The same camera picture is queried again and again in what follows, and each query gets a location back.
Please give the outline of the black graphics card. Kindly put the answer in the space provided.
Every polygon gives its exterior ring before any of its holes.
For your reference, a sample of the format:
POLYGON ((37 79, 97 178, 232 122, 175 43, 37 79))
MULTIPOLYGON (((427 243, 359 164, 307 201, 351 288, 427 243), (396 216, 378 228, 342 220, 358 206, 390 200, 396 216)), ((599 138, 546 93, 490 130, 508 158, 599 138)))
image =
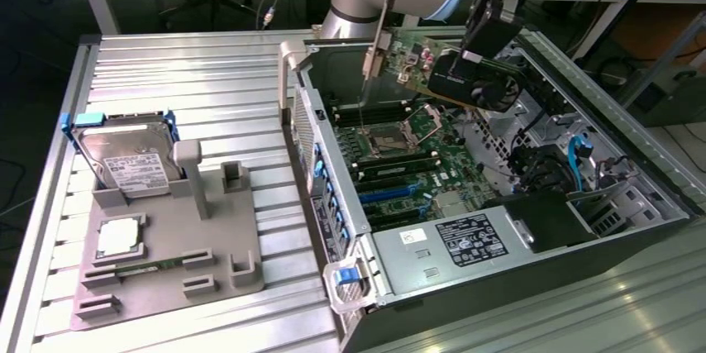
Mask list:
POLYGON ((528 87, 515 64, 462 50, 454 36, 403 28, 376 34, 366 51, 363 76, 387 77, 426 96, 492 112, 506 112, 528 87))

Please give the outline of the silver drive cage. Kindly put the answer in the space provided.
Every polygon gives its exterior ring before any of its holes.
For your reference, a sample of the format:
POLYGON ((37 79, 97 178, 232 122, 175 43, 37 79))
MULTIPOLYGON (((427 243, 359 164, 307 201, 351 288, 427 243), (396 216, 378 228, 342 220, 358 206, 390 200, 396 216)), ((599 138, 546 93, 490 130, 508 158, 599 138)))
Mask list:
POLYGON ((581 116, 524 50, 507 50, 500 59, 523 70, 528 86, 506 112, 475 112, 467 138, 468 149, 484 165, 482 173, 490 184, 510 189, 518 184, 508 165, 512 151, 520 147, 557 145, 581 116))

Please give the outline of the metal socket cover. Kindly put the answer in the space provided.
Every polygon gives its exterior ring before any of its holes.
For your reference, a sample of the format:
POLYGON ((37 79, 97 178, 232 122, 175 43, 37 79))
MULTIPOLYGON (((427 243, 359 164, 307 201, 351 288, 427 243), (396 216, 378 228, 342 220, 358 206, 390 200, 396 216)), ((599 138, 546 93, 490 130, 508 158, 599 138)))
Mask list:
POLYGON ((442 129, 442 115, 424 103, 402 121, 402 132, 407 141, 419 146, 442 129))

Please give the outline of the CPU socket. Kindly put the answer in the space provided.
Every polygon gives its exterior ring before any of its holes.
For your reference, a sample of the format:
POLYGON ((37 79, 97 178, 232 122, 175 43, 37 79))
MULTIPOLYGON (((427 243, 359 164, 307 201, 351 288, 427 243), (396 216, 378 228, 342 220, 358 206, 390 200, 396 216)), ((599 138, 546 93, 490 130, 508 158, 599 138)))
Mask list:
POLYGON ((367 131, 367 139, 374 152, 410 149, 410 143, 398 123, 372 126, 367 131))

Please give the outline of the green motherboard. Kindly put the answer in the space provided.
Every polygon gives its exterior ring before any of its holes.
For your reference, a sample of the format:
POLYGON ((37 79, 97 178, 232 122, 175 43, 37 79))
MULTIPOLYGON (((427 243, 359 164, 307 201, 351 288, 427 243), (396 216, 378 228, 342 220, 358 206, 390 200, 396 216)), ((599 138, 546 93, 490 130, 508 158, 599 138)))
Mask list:
MULTIPOLYGON (((411 196, 378 203, 360 203, 366 219, 380 212, 398 212, 412 208, 422 208, 424 210, 423 217, 414 221, 396 222, 380 226, 370 224, 374 231, 384 231, 395 227, 444 218, 434 202, 434 198, 439 193, 458 191, 467 203, 470 212, 480 209, 482 205, 499 195, 496 188, 487 181, 482 169, 474 161, 474 157, 466 146, 466 140, 455 129, 452 117, 446 114, 443 107, 436 106, 434 103, 427 104, 439 111, 443 123, 443 127, 436 134, 419 146, 414 146, 408 142, 408 150, 372 151, 367 139, 368 129, 372 126, 392 123, 398 123, 402 127, 402 121, 423 104, 422 102, 403 101, 399 104, 388 106, 364 108, 366 129, 363 131, 359 127, 358 109, 336 107, 331 111, 334 134, 354 187, 358 182, 410 175, 396 174, 382 178, 363 178, 363 174, 355 172, 359 164, 368 166, 418 159, 435 158, 439 160, 439 164, 434 169, 414 173, 419 177, 419 181, 416 183, 416 192, 411 196)), ((387 189, 391 188, 359 191, 355 187, 358 196, 363 193, 375 193, 387 189)))

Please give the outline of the dark grey box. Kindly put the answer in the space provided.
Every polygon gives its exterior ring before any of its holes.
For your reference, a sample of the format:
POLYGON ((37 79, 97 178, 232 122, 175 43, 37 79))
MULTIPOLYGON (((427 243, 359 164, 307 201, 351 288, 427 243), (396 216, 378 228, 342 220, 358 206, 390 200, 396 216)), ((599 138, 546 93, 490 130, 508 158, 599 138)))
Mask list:
POLYGON ((635 104, 645 126, 706 122, 706 74, 694 69, 659 74, 635 104))

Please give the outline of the RAM stick with black label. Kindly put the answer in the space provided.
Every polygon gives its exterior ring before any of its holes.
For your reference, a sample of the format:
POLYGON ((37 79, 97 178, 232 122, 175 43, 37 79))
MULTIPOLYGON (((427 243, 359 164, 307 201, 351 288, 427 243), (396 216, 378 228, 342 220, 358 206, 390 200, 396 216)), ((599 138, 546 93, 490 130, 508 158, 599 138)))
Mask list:
POLYGON ((359 164, 356 173, 363 174, 363 178, 372 179, 374 177, 392 176, 396 174, 414 174, 434 169, 439 164, 435 158, 418 159, 408 161, 399 161, 396 163, 368 165, 359 164))

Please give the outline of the long black expansion slot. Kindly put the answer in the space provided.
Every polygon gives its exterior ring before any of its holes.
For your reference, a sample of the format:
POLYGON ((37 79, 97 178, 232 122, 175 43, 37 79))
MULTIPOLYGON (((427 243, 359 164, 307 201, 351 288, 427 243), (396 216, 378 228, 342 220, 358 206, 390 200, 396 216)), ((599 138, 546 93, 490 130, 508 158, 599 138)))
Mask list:
POLYGON ((355 187, 359 191, 374 191, 386 188, 395 188, 399 186, 407 186, 410 184, 416 184, 419 177, 415 174, 403 175, 398 177, 390 177, 386 179, 375 179, 364 182, 358 182, 355 187))
POLYGON ((374 226, 392 224, 396 222, 408 222, 423 217, 424 210, 422 208, 412 208, 398 212, 380 212, 371 215, 367 221, 374 226))

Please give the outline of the silver chipset heatsink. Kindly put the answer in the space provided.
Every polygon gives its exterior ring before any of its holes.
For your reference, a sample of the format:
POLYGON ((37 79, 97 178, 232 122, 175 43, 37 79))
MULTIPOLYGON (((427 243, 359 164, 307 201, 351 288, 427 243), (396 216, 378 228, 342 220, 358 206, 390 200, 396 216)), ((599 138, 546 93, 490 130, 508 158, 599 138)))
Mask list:
POLYGON ((452 217, 470 212, 467 203, 458 191, 439 193, 434 198, 434 202, 444 217, 452 217))

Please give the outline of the blue expansion slot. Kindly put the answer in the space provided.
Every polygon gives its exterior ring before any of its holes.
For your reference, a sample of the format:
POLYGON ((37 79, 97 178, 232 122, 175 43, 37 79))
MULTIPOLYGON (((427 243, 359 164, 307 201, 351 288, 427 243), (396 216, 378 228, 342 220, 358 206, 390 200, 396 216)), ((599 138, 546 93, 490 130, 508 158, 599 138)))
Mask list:
POLYGON ((416 192, 416 185, 406 185, 402 188, 387 189, 375 193, 363 193, 359 195, 362 204, 378 203, 396 198, 406 198, 416 192))

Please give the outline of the metal disk bay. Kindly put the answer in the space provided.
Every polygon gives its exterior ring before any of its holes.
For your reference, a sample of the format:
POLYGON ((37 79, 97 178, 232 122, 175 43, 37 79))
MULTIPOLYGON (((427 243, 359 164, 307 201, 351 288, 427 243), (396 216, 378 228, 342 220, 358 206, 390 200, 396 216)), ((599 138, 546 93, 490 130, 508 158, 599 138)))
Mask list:
POLYGON ((690 218, 665 195, 629 181, 591 192, 570 193, 567 204, 599 238, 690 218))

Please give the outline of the grey power supply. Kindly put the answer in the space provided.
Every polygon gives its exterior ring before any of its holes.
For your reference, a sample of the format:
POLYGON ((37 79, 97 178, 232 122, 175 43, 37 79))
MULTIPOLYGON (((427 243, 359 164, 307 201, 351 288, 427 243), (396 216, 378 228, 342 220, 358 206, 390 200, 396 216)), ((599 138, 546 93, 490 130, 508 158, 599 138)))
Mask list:
POLYGON ((415 295, 522 265, 534 235, 502 206, 372 234, 391 292, 415 295))

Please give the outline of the open black PC case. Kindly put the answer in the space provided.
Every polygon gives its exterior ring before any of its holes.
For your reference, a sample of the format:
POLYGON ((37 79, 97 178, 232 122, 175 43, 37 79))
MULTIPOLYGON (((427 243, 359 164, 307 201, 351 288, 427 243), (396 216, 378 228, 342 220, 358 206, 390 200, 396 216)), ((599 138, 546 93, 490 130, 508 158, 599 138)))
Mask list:
POLYGON ((364 108, 403 101, 434 103, 452 117, 468 149, 467 133, 474 128, 475 112, 483 109, 426 96, 387 77, 366 79, 363 64, 372 42, 296 39, 280 44, 278 54, 287 149, 343 353, 359 353, 406 338, 428 338, 451 322, 609 274, 621 262, 675 235, 689 223, 706 221, 706 176, 679 162, 675 151, 647 132, 543 34, 522 31, 495 60, 504 61, 500 58, 507 50, 524 50, 581 118, 557 145, 512 151, 508 165, 518 184, 510 189, 496 188, 498 197, 471 212, 502 206, 502 198, 514 194, 553 191, 567 196, 629 181, 665 195, 690 218, 533 252, 533 258, 508 270, 443 289, 395 295, 372 240, 372 234, 380 231, 372 230, 359 203, 331 111, 336 107, 358 109, 360 94, 364 108), (316 109, 326 112, 326 120, 318 119, 316 109), (320 144, 324 164, 318 179, 314 143, 320 144), (334 184, 334 196, 326 192, 327 182, 334 184), (331 197, 339 200, 343 225, 328 206, 331 197), (350 232, 348 240, 340 237, 342 227, 350 232), (334 272, 346 267, 358 268, 360 281, 336 286, 334 272))

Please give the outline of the hard disk in blue caddy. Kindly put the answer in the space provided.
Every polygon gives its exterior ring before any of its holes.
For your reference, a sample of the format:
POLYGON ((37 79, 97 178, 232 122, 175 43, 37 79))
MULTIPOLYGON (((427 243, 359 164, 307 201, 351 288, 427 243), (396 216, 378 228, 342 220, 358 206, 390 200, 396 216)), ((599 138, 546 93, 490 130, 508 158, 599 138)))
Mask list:
POLYGON ((128 199, 143 198, 169 193, 169 183, 184 178, 173 160, 180 138, 172 111, 67 112, 59 124, 99 188, 116 188, 128 199))

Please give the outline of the green RAM stick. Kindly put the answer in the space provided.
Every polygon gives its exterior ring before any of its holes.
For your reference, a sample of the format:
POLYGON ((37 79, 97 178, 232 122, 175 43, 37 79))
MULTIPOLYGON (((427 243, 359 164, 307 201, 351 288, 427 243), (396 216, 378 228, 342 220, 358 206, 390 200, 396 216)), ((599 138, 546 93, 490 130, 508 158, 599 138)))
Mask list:
POLYGON ((136 274, 145 274, 161 270, 169 270, 182 266, 183 259, 172 258, 157 260, 139 265, 129 265, 115 270, 119 278, 128 277, 136 274))

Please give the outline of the silver CPU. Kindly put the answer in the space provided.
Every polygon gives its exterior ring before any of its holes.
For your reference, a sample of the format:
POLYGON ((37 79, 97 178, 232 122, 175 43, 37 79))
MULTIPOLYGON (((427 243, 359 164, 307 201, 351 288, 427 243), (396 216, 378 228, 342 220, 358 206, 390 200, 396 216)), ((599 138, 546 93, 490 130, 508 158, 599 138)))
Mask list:
POLYGON ((96 257, 120 255, 137 245, 139 220, 125 217, 104 221, 99 229, 96 257))

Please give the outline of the grey plastic parts rack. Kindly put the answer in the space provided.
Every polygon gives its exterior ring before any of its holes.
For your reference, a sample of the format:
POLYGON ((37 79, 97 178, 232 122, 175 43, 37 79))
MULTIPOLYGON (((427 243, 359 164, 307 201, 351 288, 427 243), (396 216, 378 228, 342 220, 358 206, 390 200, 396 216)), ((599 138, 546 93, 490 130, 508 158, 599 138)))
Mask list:
POLYGON ((264 287, 250 170, 238 161, 202 171, 200 142, 175 143, 183 179, 169 193, 128 199, 92 191, 69 328, 84 331, 260 291, 264 287), (104 221, 139 220, 131 252, 96 257, 104 221), (115 270, 182 258, 169 270, 119 278, 115 270))

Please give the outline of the black plastic air duct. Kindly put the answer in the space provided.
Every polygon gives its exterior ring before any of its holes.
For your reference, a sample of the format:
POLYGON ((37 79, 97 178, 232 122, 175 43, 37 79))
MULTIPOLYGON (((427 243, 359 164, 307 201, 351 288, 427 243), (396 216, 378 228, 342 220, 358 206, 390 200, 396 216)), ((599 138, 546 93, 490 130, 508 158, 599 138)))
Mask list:
POLYGON ((534 253, 598 238, 563 193, 543 191, 514 194, 503 197, 500 202, 534 253))

